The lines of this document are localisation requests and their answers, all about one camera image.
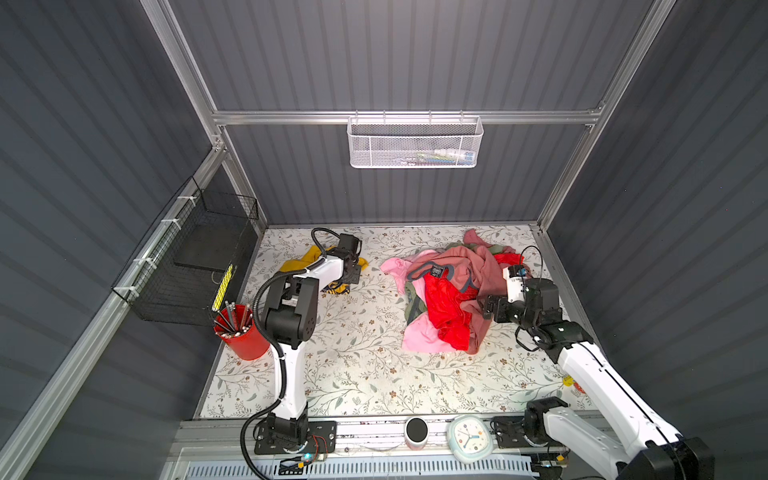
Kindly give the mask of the yellow cloth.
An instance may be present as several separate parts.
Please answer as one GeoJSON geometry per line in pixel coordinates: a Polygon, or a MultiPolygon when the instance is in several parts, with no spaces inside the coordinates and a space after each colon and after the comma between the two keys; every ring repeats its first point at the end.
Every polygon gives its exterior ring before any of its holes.
{"type": "MultiPolygon", "coordinates": [[[[317,246],[312,246],[300,259],[291,259],[285,261],[280,267],[280,272],[289,272],[309,267],[321,257],[321,251],[317,246]]],[[[349,281],[331,282],[323,291],[333,295],[348,294],[352,284],[357,284],[361,273],[369,266],[366,259],[360,257],[357,259],[355,270],[351,273],[349,281]]]]}

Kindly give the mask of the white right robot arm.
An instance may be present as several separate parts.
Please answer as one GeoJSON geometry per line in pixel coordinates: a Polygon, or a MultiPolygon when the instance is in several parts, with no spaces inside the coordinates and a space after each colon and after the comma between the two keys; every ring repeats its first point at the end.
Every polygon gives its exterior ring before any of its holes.
{"type": "Polygon", "coordinates": [[[605,479],[712,479],[715,458],[699,438],[686,438],[657,414],[611,366],[592,337],[566,320],[557,286],[544,278],[510,278],[504,295],[479,300],[485,319],[513,323],[584,390],[614,432],[608,437],[556,397],[527,403],[527,443],[557,442],[605,479]]]}

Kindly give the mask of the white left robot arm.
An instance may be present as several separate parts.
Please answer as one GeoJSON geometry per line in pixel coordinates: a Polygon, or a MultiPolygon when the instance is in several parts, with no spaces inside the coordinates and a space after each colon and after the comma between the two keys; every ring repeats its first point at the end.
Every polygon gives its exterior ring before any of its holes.
{"type": "Polygon", "coordinates": [[[310,232],[314,250],[290,261],[257,291],[255,327],[269,342],[275,361],[275,399],[264,413],[264,436],[298,447],[310,432],[304,392],[305,347],[319,321],[322,291],[334,292],[359,282],[362,241],[351,234],[317,227],[310,232]]]}

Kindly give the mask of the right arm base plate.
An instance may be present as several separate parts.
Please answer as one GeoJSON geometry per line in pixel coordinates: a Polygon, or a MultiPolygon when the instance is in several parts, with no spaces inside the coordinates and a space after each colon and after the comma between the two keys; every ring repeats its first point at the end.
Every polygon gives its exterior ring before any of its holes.
{"type": "Polygon", "coordinates": [[[562,449],[563,445],[544,435],[528,434],[524,415],[494,416],[489,423],[499,448],[550,448],[562,449]]]}

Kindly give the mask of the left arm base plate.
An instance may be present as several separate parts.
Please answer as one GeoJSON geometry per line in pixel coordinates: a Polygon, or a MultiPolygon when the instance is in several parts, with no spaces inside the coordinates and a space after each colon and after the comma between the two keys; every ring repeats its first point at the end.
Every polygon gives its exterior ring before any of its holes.
{"type": "Polygon", "coordinates": [[[256,455],[333,453],[338,423],[307,419],[268,417],[255,429],[256,455]]]}

